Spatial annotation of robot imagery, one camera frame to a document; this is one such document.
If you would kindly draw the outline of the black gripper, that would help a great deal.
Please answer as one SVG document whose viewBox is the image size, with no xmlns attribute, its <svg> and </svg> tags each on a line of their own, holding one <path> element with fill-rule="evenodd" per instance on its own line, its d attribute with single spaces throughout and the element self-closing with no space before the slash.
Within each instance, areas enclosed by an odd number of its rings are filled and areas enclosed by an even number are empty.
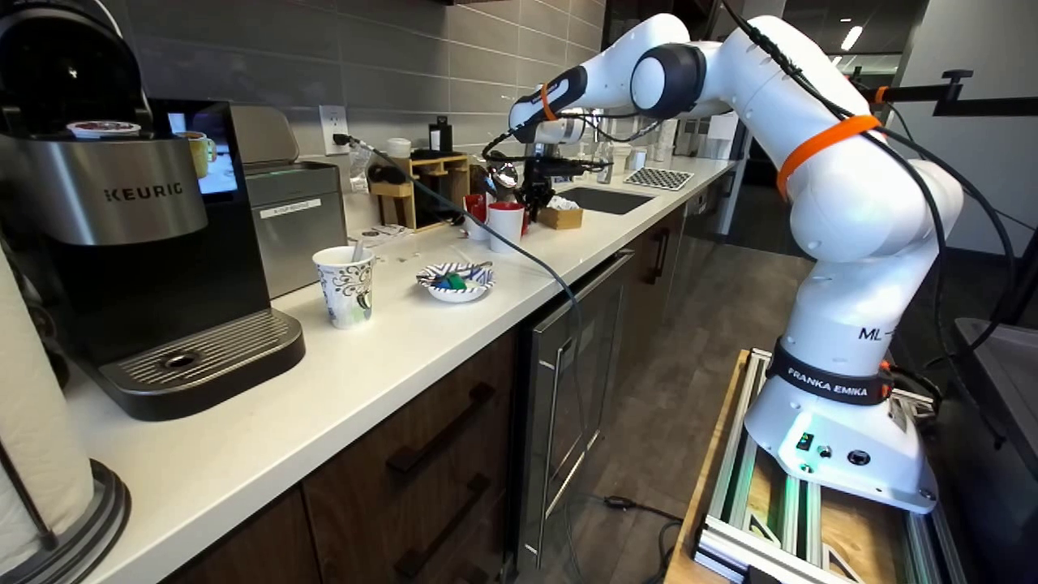
<svg viewBox="0 0 1038 584">
<path fill-rule="evenodd" d="M 553 187 L 554 161 L 557 161 L 557 148 L 554 146 L 532 146 L 525 154 L 525 160 L 521 160 L 520 200 L 521 200 L 529 219 L 535 219 L 554 194 L 554 187 Z"/>
</svg>

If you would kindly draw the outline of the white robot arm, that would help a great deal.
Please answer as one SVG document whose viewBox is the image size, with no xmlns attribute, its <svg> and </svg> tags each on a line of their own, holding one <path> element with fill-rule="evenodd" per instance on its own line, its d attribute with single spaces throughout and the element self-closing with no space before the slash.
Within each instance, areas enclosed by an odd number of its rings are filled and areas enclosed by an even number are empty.
<svg viewBox="0 0 1038 584">
<path fill-rule="evenodd" d="M 865 97 L 778 16 L 751 16 L 720 42 L 697 42 L 671 13 L 650 16 L 520 97 L 511 133 L 529 143 L 573 111 L 735 115 L 751 127 L 815 269 L 746 432 L 798 481 L 927 514 L 939 484 L 914 422 L 889 398 L 883 361 L 960 219 L 965 182 L 900 157 Z"/>
</svg>

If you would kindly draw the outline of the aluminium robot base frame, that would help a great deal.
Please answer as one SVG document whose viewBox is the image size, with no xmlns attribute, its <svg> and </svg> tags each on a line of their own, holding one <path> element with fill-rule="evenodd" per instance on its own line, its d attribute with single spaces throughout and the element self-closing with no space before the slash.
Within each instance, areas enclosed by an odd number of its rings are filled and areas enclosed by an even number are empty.
<svg viewBox="0 0 1038 584">
<path fill-rule="evenodd" d="M 740 352 L 661 584 L 967 584 L 940 514 L 790 478 L 743 432 L 768 355 Z"/>
</svg>

